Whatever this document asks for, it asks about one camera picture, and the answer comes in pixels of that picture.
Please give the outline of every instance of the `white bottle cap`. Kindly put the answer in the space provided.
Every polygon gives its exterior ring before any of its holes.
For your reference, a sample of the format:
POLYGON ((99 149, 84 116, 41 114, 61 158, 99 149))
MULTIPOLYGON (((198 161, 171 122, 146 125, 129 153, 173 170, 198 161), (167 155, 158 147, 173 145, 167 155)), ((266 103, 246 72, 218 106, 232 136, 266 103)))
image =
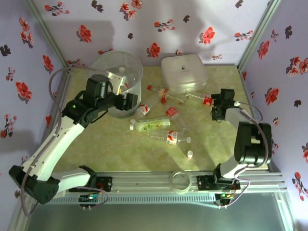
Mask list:
POLYGON ((189 150, 188 152, 187 152, 187 158, 192 158, 192 155, 193 155, 193 151, 192 150, 189 150))
POLYGON ((121 73, 123 73, 123 72, 125 72, 125 67, 119 67, 119 72, 121 72, 121 73))
POLYGON ((131 123, 131 124, 135 124, 135 123, 136 123, 136 120, 135 120, 135 119, 131 119, 131 120, 130 120, 130 123, 131 123))

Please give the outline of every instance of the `clear plastic bottle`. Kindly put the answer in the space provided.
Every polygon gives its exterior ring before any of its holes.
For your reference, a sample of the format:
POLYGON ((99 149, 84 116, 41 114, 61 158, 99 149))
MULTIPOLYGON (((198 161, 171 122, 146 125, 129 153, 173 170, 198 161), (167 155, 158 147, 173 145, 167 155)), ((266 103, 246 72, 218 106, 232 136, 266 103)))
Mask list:
POLYGON ((137 120, 135 124, 130 124, 130 130, 147 131, 151 129, 166 129, 170 127, 170 119, 168 116, 163 116, 155 119, 137 120))
POLYGON ((186 136, 184 133, 168 130, 149 130, 147 136, 152 139, 161 140, 168 144, 179 144, 182 142, 190 143, 191 137, 186 136))
POLYGON ((185 101, 187 100, 186 95, 179 95, 165 88, 153 87, 152 85, 149 85, 148 90, 158 92, 159 96, 162 97, 162 99, 173 99, 174 101, 177 101, 179 103, 185 103, 185 101))
POLYGON ((131 124, 135 124, 137 120, 145 118, 153 107, 161 100, 159 95, 151 95, 140 107, 137 108, 133 118, 130 120, 131 124))
POLYGON ((211 106, 213 102, 212 96, 209 94, 192 91, 192 92, 187 92, 186 95, 188 98, 196 99, 200 102, 203 102, 203 104, 208 105, 208 106, 211 106))
POLYGON ((165 106, 166 115, 169 116, 170 121, 175 123, 181 132, 183 133, 188 132, 189 128, 185 123, 185 121, 183 120, 183 118, 181 117, 181 115, 179 114, 178 110, 174 106, 167 103, 167 100, 165 99, 162 99, 161 102, 165 106))

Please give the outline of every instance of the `floral wallpaper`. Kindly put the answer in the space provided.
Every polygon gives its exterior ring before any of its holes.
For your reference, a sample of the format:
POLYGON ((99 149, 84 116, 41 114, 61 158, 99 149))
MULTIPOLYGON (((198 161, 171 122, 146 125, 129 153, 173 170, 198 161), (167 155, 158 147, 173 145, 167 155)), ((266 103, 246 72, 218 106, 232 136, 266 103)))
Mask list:
MULTIPOLYGON (((0 223, 8 229, 19 188, 8 172, 38 149, 50 124, 50 75, 62 65, 40 32, 36 20, 19 0, 2 0, 0 28, 0 223)), ((56 96, 60 78, 55 78, 56 96)))
POLYGON ((298 230, 308 230, 306 4, 281 2, 243 69, 252 103, 272 124, 273 161, 287 184, 298 230))
POLYGON ((85 65, 110 49, 130 52, 144 65, 159 65, 164 57, 189 53, 197 53, 206 64, 238 64, 269 3, 28 1, 37 6, 65 59, 85 65))

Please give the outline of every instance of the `table surface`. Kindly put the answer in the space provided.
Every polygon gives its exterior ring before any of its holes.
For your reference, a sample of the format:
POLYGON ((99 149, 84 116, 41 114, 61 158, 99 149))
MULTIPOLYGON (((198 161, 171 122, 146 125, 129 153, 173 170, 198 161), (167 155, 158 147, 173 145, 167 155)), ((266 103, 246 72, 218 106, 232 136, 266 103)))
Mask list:
MULTIPOLYGON (((201 92, 220 93, 221 88, 235 90, 235 100, 247 102, 236 66, 205 66, 208 81, 201 92)), ((142 100, 152 92, 149 84, 163 86, 159 66, 145 66, 142 77, 142 100)), ((67 100, 72 100, 85 89, 87 72, 74 73, 67 100)), ((129 130, 129 120, 117 119, 106 114, 90 124, 69 146, 55 170, 71 170, 86 165, 96 172, 110 171, 173 171, 213 170, 233 155, 236 129, 226 121, 212 121, 211 107, 188 99, 177 106, 190 127, 191 144, 168 145, 146 137, 146 132, 129 130), (193 150, 193 158, 187 159, 187 150, 193 150)), ((147 118, 165 115, 162 104, 155 106, 147 118)))

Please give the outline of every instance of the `white lid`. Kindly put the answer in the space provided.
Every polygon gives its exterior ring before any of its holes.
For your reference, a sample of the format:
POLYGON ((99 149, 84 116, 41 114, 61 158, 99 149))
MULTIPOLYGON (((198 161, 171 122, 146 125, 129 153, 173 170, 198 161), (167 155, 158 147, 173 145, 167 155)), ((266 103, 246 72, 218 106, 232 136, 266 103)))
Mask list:
POLYGON ((192 151, 192 150, 189 150, 189 151, 187 152, 187 157, 188 157, 188 158, 192 158, 192 155, 193 155, 193 151, 192 151))
POLYGON ((163 58, 161 61, 163 80, 167 86, 189 87, 203 85, 207 82, 207 73, 202 60, 197 54, 163 58))
POLYGON ((130 123, 131 123, 131 124, 135 124, 135 123, 136 123, 136 120, 135 120, 135 119, 131 119, 131 120, 130 120, 130 123))
POLYGON ((123 66, 119 67, 119 72, 121 72, 121 73, 125 72, 125 67, 123 67, 123 66))

